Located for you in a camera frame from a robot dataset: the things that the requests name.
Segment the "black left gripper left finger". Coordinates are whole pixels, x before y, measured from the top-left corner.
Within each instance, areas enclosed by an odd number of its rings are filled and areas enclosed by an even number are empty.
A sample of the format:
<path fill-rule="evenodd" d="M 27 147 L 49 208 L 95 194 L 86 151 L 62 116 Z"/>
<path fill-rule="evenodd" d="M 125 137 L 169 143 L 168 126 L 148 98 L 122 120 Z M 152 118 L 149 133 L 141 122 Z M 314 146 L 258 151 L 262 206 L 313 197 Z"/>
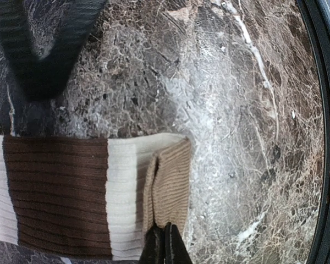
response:
<path fill-rule="evenodd" d="M 146 234 L 139 264 L 164 264 L 164 235 L 164 229 L 159 228 L 156 224 L 152 226 Z"/>

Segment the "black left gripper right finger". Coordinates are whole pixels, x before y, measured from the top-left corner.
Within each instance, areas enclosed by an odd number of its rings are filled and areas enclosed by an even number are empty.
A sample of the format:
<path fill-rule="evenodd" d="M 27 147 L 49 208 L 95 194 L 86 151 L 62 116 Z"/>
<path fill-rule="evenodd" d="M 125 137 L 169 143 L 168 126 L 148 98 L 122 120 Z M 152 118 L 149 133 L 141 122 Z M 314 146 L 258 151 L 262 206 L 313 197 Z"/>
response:
<path fill-rule="evenodd" d="M 166 225 L 164 250 L 165 264 L 193 264 L 175 224 L 168 223 Z"/>

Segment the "beige and brown sock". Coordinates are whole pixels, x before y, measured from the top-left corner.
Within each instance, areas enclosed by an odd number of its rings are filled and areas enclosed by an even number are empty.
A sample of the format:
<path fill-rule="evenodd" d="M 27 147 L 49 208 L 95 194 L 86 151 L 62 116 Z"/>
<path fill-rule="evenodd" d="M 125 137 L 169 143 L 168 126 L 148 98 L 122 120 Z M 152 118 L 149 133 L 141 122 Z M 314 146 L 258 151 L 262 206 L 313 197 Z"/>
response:
<path fill-rule="evenodd" d="M 147 232 L 188 215 L 191 142 L 0 135 L 0 241 L 77 259 L 139 261 Z"/>

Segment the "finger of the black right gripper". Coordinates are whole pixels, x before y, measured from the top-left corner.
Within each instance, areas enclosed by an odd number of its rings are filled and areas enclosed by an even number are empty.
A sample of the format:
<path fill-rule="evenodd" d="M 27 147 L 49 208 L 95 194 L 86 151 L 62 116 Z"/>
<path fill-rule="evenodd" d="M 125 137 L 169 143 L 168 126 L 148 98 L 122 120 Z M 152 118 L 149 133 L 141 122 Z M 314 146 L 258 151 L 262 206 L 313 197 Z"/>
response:
<path fill-rule="evenodd" d="M 0 46 L 27 101 L 58 97 L 66 88 L 106 1 L 73 1 L 51 43 L 36 43 L 22 1 L 0 1 Z"/>

